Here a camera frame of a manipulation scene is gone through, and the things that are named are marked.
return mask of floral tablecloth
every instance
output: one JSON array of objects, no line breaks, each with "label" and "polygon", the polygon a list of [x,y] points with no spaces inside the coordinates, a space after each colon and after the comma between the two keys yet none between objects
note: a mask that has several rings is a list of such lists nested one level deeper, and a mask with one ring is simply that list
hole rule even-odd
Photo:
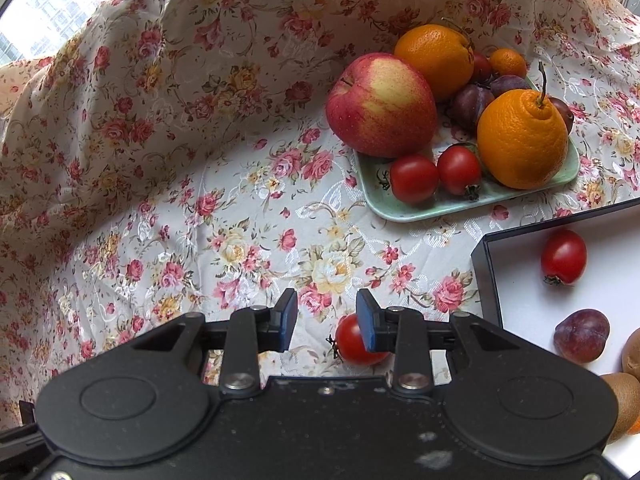
[{"label": "floral tablecloth", "polygon": [[[356,56],[442,16],[485,52],[545,63],[576,116],[580,176],[385,222],[322,106]],[[273,304],[287,286],[298,325],[289,352],[261,356],[265,375],[370,373],[325,341],[362,286],[430,319],[479,313],[482,234],[638,195],[639,38],[613,0],[105,1],[55,56],[0,69],[0,427],[69,366],[183,312]]]}]

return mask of floral pattern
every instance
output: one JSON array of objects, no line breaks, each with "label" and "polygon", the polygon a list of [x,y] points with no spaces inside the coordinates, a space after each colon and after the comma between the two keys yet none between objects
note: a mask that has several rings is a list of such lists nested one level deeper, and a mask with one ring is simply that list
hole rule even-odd
[{"label": "floral pattern", "polygon": [[[545,63],[575,115],[580,175],[391,224],[367,209],[322,105],[356,56],[443,16],[485,53]],[[55,56],[0,69],[0,427],[68,367],[287,286],[294,345],[260,356],[264,375],[349,373],[324,340],[363,286],[428,319],[479,313],[482,234],[639,195],[639,40],[613,0],[105,1]]]}]

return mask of metal bolt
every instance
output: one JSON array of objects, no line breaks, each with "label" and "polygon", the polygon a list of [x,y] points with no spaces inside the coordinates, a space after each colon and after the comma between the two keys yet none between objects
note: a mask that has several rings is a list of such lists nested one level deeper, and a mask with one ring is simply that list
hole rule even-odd
[{"label": "metal bolt", "polygon": [[429,378],[423,374],[404,374],[398,383],[406,390],[421,390],[429,386]]},{"label": "metal bolt", "polygon": [[254,378],[249,374],[231,374],[225,381],[225,386],[231,390],[246,390],[254,385]]}]

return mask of kiwi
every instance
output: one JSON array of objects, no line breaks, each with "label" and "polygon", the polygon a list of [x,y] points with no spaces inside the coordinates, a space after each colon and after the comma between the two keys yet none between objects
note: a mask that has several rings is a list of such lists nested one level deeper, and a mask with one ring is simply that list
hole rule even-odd
[{"label": "kiwi", "polygon": [[640,381],[640,328],[629,336],[622,349],[622,371]]},{"label": "kiwi", "polygon": [[640,382],[631,374],[619,372],[601,376],[618,400],[618,420],[611,431],[609,444],[623,436],[640,416]]}]

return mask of green tray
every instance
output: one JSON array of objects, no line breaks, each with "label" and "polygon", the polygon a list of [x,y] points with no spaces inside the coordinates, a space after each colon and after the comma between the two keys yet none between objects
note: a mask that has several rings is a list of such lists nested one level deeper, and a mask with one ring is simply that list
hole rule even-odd
[{"label": "green tray", "polygon": [[[436,136],[433,137],[432,143],[433,153],[438,154],[446,150],[448,146],[457,142],[451,136],[449,121],[443,117],[440,119],[440,130]],[[384,161],[380,158],[363,155],[358,152],[355,152],[354,155],[356,172],[360,177],[360,185],[367,204],[375,214],[393,222],[414,222],[417,220],[436,218],[437,216],[466,211],[467,209],[473,209],[487,204],[503,202],[510,198],[523,196],[543,189],[563,186],[571,182],[578,175],[578,170],[580,169],[578,151],[575,149],[571,139],[569,139],[569,149],[562,168],[556,173],[555,177],[539,189],[525,191],[511,189],[502,186],[493,179],[483,178],[480,186],[480,199],[476,202],[470,202],[465,198],[450,195],[439,187],[432,198],[422,204],[411,206],[400,202],[393,196],[390,189],[384,190],[379,182],[376,173],[380,171],[380,174],[382,174],[383,171],[388,170],[390,161]]]}]

